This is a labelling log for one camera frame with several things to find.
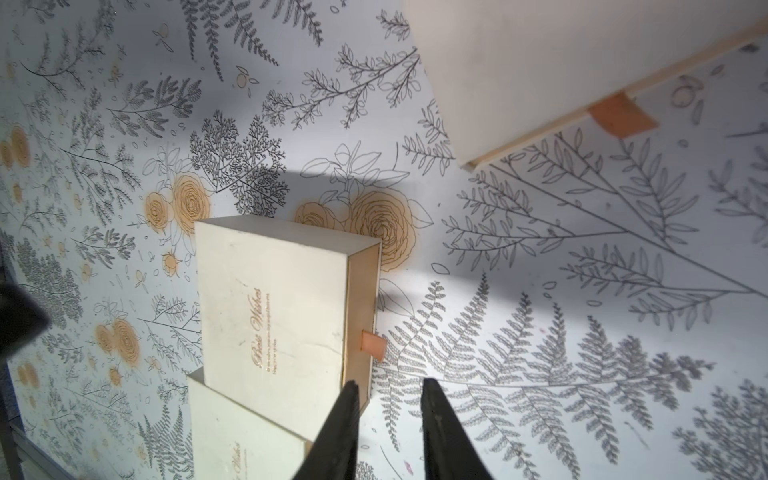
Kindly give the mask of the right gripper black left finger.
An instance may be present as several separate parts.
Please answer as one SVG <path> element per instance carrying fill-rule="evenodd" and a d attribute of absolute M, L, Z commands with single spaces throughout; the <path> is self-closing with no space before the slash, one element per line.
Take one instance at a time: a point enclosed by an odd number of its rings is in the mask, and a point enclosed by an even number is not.
<path fill-rule="evenodd" d="M 345 383 L 294 480 L 356 478 L 360 395 L 358 384 Z"/>

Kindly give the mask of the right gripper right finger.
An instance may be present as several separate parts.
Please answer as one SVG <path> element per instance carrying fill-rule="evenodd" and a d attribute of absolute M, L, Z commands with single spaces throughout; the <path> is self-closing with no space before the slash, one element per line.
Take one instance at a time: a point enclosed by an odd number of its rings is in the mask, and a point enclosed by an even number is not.
<path fill-rule="evenodd" d="M 425 478 L 491 479 L 436 379 L 423 381 L 420 406 Z"/>

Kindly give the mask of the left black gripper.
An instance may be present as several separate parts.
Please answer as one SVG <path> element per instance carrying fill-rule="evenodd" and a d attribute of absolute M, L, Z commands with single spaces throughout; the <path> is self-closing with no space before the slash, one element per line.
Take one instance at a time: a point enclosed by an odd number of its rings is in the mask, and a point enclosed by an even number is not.
<path fill-rule="evenodd" d="M 1 266 L 1 359 L 8 360 L 51 328 L 51 317 L 27 287 Z"/>

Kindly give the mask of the cream drawer jewelry box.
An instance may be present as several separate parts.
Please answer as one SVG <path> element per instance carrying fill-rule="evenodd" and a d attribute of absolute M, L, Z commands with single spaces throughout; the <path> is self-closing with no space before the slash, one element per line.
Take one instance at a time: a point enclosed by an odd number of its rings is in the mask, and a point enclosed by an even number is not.
<path fill-rule="evenodd" d="M 197 479 L 291 479 L 313 443 L 207 386 L 204 370 L 187 376 Z"/>

